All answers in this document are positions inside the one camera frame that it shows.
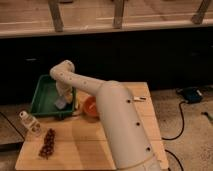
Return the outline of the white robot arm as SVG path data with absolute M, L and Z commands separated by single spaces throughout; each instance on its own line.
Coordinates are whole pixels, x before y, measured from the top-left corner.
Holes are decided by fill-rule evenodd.
M 50 76 L 62 95 L 74 87 L 95 97 L 117 171 L 162 171 L 134 105 L 134 96 L 126 86 L 76 74 L 69 60 L 52 67 Z

